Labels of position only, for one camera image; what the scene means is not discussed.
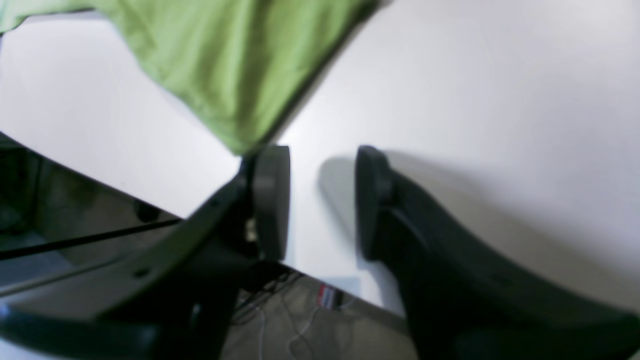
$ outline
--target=floor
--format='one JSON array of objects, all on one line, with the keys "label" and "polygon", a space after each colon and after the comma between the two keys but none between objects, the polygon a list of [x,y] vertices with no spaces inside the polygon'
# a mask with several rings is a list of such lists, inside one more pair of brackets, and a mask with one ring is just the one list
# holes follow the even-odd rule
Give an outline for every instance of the floor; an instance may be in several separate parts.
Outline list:
[{"label": "floor", "polygon": [[[0,167],[6,165],[0,161]],[[26,199],[23,204],[0,196],[0,229],[16,220],[29,204],[37,204],[31,227],[19,236],[0,236],[0,250],[31,246],[77,236],[141,225],[134,199],[87,179],[53,162],[44,160],[38,170],[34,154],[24,160],[24,174],[0,169],[0,190],[10,186],[12,194]],[[33,197],[39,173],[38,195]],[[30,188],[15,190],[16,183]],[[162,214],[160,220],[173,218]],[[51,272],[111,258],[160,241],[171,229],[83,245],[46,255],[0,262],[0,287]],[[404,320],[346,295],[347,307],[319,308],[316,297],[321,283],[303,276],[288,288],[256,303],[241,322],[230,326],[221,355],[240,359],[416,359]],[[40,360],[50,357],[15,348],[0,341],[0,360]]]}]

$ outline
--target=green cloth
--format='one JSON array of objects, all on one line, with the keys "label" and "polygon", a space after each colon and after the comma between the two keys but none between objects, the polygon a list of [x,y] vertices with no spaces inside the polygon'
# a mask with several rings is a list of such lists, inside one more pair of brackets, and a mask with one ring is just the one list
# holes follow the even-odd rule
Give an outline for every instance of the green cloth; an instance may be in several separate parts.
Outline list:
[{"label": "green cloth", "polygon": [[234,153],[251,150],[376,0],[0,0],[0,33],[28,15],[94,8],[142,69]]}]

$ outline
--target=white table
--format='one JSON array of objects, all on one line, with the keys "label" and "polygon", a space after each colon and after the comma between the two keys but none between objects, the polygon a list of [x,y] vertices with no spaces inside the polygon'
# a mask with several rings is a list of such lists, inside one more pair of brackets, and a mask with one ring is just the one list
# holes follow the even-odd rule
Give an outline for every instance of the white table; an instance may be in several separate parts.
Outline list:
[{"label": "white table", "polygon": [[[632,0],[392,1],[277,141],[292,158],[285,263],[402,313],[320,192],[323,163],[368,143],[509,258],[640,311],[636,14]],[[5,35],[0,131],[182,217],[239,163],[94,13]]]}]

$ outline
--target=white desk surface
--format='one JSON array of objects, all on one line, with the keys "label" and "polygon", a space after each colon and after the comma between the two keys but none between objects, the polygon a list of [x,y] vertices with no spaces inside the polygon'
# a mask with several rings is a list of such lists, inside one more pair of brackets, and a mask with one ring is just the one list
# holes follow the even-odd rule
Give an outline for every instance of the white desk surface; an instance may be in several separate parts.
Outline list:
[{"label": "white desk surface", "polygon": [[[277,141],[292,158],[285,263],[402,313],[320,191],[322,164],[368,143],[511,259],[640,311],[639,10],[392,1]],[[95,13],[33,17],[4,36],[0,131],[182,217],[239,163]]]}]

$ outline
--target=screw hole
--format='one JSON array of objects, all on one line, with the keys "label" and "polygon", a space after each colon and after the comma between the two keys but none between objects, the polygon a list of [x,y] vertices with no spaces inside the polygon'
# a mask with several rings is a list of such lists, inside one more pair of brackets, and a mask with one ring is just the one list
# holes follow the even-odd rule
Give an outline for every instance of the screw hole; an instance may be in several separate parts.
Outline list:
[{"label": "screw hole", "polygon": [[142,268],[136,272],[133,273],[133,277],[135,277],[136,279],[140,279],[142,277],[147,276],[149,273],[151,272],[151,269],[149,268]]}]

